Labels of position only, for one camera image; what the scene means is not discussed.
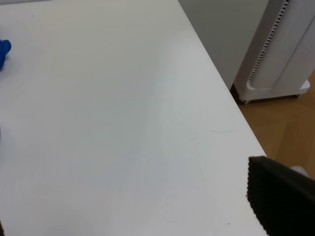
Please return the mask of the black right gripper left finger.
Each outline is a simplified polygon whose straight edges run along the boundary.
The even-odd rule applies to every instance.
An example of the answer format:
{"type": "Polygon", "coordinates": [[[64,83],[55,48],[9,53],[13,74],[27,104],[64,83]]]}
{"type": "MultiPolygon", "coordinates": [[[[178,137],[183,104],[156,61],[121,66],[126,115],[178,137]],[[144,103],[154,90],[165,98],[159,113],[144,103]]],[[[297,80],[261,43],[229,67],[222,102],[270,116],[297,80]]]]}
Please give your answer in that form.
{"type": "Polygon", "coordinates": [[[0,236],[5,236],[3,226],[0,222],[0,236]]]}

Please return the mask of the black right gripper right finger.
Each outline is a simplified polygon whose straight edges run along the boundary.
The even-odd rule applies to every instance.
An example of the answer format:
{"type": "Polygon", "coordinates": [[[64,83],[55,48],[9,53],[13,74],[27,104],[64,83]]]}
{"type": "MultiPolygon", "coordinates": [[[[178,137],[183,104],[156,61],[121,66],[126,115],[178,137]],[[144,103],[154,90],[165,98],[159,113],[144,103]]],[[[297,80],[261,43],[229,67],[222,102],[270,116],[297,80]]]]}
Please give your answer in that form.
{"type": "Polygon", "coordinates": [[[315,234],[315,181],[266,156],[249,157],[247,199],[269,236],[315,234]]]}

